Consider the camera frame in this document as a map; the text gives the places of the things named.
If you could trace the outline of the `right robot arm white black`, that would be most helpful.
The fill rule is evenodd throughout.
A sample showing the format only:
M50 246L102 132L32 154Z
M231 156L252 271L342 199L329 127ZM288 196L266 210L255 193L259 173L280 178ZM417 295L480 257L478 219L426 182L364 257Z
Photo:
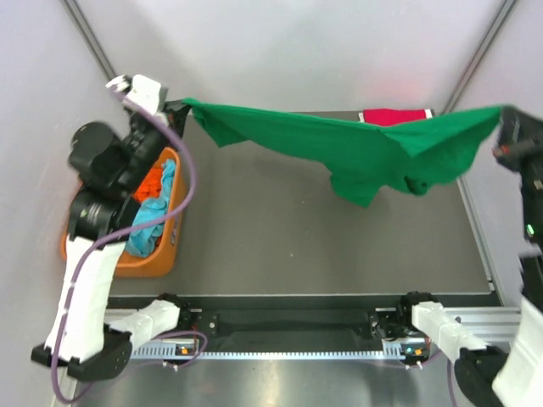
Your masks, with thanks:
M406 177L414 195L455 180L474 161L479 145L493 131L492 155L498 165L520 176L523 235L542 244L542 121L514 107L487 108L435 116L429 109L365 109L360 122L385 130L415 124L428 140L415 152ZM508 351L486 342L445 312L430 293L401 296L392 314L372 322L382 341L419 334L447 358L448 383L456 384L475 406L542 404L542 257L520 258L520 320Z

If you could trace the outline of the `green t shirt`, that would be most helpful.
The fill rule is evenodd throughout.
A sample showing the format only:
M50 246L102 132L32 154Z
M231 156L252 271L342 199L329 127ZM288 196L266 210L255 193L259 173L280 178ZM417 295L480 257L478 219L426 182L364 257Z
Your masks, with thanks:
M392 126L308 114L183 101L220 148L253 142L324 165L333 191L361 207L382 187L414 196L455 181L500 123L500 106Z

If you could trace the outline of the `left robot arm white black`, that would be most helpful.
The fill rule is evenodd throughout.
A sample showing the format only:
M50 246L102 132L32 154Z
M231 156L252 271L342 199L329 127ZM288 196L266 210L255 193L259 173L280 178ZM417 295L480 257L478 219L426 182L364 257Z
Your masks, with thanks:
M176 296L162 294L118 321L104 320L115 269L139 210L133 197L169 145L182 140L190 108L165 103L156 115L129 109L129 134L121 138L102 121L80 127L71 141L69 164L81 180L66 227L66 270L50 337L31 360L59 367L80 382L116 378L132 351L170 332L183 336L191 314Z

